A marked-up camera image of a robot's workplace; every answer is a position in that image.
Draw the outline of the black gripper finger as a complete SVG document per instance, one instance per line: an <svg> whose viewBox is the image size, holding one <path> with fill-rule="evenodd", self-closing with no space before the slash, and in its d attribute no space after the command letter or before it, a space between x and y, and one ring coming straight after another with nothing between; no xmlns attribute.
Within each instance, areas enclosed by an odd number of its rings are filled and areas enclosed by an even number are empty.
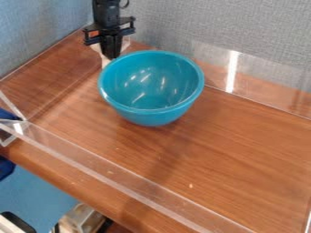
<svg viewBox="0 0 311 233"><path fill-rule="evenodd" d="M112 58L112 37L104 36L100 41L101 54L110 59Z"/></svg>
<svg viewBox="0 0 311 233"><path fill-rule="evenodd" d="M122 36L114 35L112 37L112 58L117 58L120 56L121 45L122 45Z"/></svg>

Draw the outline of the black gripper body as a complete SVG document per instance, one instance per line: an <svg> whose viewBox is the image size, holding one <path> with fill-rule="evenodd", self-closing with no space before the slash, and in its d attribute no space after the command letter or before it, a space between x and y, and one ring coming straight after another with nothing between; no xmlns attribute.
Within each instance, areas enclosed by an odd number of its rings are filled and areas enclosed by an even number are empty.
<svg viewBox="0 0 311 233"><path fill-rule="evenodd" d="M129 0L124 5L120 5L120 1L92 0L93 23L82 29L86 46L93 44L118 45L122 37L134 33L136 18L120 15L120 10L128 7Z"/></svg>

